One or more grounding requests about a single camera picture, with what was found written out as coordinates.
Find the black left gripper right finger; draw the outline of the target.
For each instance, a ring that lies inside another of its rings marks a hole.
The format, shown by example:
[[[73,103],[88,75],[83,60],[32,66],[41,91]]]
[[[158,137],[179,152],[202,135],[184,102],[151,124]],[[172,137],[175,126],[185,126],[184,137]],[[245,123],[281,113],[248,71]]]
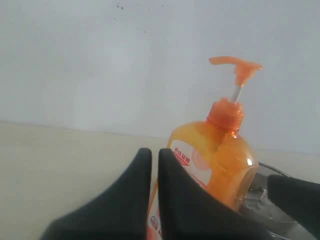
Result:
[[[158,202],[165,240],[269,240],[258,223],[210,196],[171,149],[158,155]]]

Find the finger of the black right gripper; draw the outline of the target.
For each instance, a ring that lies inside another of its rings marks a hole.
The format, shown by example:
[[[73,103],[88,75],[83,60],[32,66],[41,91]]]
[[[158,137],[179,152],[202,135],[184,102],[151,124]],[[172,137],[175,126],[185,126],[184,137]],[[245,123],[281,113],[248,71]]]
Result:
[[[288,176],[270,175],[268,198],[312,235],[320,234],[320,185]]]

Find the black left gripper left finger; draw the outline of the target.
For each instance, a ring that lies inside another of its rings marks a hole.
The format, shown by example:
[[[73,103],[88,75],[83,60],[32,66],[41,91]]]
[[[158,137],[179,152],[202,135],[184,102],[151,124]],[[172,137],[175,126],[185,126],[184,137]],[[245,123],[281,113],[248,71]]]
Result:
[[[140,148],[128,168],[99,196],[55,219],[42,240],[145,240],[152,152]]]

